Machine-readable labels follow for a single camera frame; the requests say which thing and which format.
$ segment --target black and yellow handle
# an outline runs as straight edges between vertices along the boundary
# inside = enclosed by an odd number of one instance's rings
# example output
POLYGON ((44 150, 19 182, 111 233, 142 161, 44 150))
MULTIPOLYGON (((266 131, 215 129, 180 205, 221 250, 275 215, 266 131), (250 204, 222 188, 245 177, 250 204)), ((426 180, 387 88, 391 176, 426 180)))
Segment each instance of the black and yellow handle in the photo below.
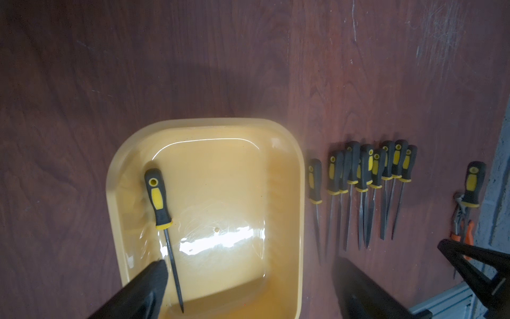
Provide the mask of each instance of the black and yellow handle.
POLYGON ((384 141, 381 143, 381 148, 386 151, 386 161, 384 163, 384 170, 382 171, 382 179, 385 181, 389 181, 393 179, 393 175, 391 175, 391 167, 393 157, 395 156, 395 142, 394 141, 384 141))
POLYGON ((342 177, 342 168, 344 163, 344 154, 342 151, 335 151, 329 156, 329 167, 327 169, 327 192, 331 195, 340 194, 340 178, 342 177))
POLYGON ((368 154, 368 167, 367 167, 367 185, 372 184, 372 168, 374 167, 374 146, 371 144, 363 144, 360 148, 360 152, 368 154))
POLYGON ((462 204, 467 207, 480 207, 478 196, 480 195, 481 186, 485 179, 486 165, 484 162, 471 162, 466 172, 466 190, 462 204))
POLYGON ((346 148, 351 152, 351 169, 349 172, 349 177, 347 178, 347 182, 349 184, 357 184, 358 178, 356 177, 356 172, 358 169, 358 164, 360 162, 360 144, 356 141, 350 141, 347 143, 346 148))
POLYGON ((416 145, 409 145, 405 151, 404 164, 402 165, 402 177, 398 179, 402 183, 409 183, 411 181, 411 172, 413 171, 414 162, 416 161, 416 154, 418 154, 418 147, 416 145))
POLYGON ((312 204, 322 203, 320 196, 320 186, 322 184, 322 163, 316 158, 312 158, 308 164, 308 198, 312 204))
POLYGON ((342 176, 340 177, 340 194, 345 194, 349 192, 347 178, 349 177, 349 172, 352 167, 352 154, 348 150, 343 150, 342 154, 344 155, 344 162, 342 163, 342 176))
POLYGON ((393 178, 402 177, 402 166, 404 165, 408 145, 409 143, 405 139, 395 142, 395 154, 393 155, 393 165, 391 166, 391 176, 393 178))
POLYGON ((356 184, 356 190, 360 193, 364 193, 368 191, 368 153, 361 152, 360 154, 360 163, 358 165, 358 171, 356 172, 356 176, 358 178, 358 183, 356 184))
POLYGON ((383 186, 383 171, 385 168, 386 151, 384 149, 376 149, 374 151, 374 166, 372 167, 372 188, 381 188, 383 186))
POLYGON ((145 186, 156 214, 156 229, 167 229, 172 225, 172 218, 170 218, 166 206, 165 182, 163 182, 163 175, 159 169, 151 168, 145 172, 145 186))

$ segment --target wood grain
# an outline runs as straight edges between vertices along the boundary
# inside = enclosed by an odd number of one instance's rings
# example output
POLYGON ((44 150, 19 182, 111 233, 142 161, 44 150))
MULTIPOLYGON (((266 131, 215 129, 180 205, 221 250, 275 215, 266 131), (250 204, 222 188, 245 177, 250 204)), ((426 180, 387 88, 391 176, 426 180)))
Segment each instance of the wood grain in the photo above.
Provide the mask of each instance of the wood grain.
MULTIPOLYGON (((467 163, 492 163, 509 11, 504 1, 2 3, 0 317, 83 318, 121 287, 108 165, 138 129, 186 117, 275 120, 322 160, 350 139, 416 144, 397 238, 376 232, 348 255, 408 307, 453 287, 436 245, 467 163)), ((311 209, 301 318, 336 318, 311 209)))

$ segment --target tray rim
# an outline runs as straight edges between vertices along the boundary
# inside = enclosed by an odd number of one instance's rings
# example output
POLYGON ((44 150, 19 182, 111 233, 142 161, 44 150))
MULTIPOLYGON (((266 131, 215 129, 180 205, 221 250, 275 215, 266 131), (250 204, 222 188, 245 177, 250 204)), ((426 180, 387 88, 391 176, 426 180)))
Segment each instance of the tray rim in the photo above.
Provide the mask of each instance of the tray rim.
POLYGON ((125 250, 124 242, 122 239, 120 218, 118 214, 118 207, 115 198, 115 184, 118 178, 119 168, 132 147, 138 143, 138 141, 150 136, 158 131, 167 129, 177 128, 202 128, 202 127, 221 127, 221 126, 258 126, 268 127, 274 129, 285 136, 290 142, 294 152, 297 155, 299 161, 299 266, 298 266, 298 296, 297 296, 297 308, 296 308, 296 319, 299 318, 301 313, 301 302, 302 302, 302 286, 303 286, 303 251, 304 251, 304 158, 301 148, 294 136, 282 125, 261 118, 189 118, 189 119, 170 119, 150 124, 131 135, 122 145, 119 147, 115 155, 113 156, 110 166, 108 168, 105 191, 108 206, 108 214, 110 216, 110 226, 112 228, 115 252, 117 255, 117 264, 119 267, 120 278, 122 286, 126 286, 129 283, 129 271, 128 265, 125 262, 125 250))

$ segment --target yellow plastic tray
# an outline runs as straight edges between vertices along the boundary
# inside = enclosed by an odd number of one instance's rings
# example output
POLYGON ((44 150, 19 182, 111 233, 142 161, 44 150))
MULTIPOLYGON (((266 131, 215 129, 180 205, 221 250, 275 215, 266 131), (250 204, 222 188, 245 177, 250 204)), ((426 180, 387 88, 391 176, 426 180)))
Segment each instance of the yellow plastic tray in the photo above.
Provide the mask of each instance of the yellow plastic tray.
POLYGON ((299 318, 304 162, 292 135, 269 120, 203 118, 131 136, 106 180, 123 285, 152 261, 168 263, 143 180, 152 167, 165 181, 185 307, 168 267, 160 318, 299 318))

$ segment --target dark wooden surface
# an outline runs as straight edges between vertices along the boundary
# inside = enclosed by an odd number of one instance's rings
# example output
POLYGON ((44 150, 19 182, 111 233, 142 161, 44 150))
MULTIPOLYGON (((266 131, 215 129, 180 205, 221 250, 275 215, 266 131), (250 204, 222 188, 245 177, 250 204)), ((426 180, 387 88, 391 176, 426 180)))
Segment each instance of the dark wooden surface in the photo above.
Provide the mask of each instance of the dark wooden surface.
MULTIPOLYGON (((408 307, 453 287, 436 245, 467 163, 492 163, 509 16, 503 0, 3 2, 0 317, 84 318, 121 287, 108 165, 185 117, 272 119, 322 160, 351 138, 418 145, 397 238, 352 236, 349 256, 408 307)), ((339 317, 306 209, 301 318, 339 317)))

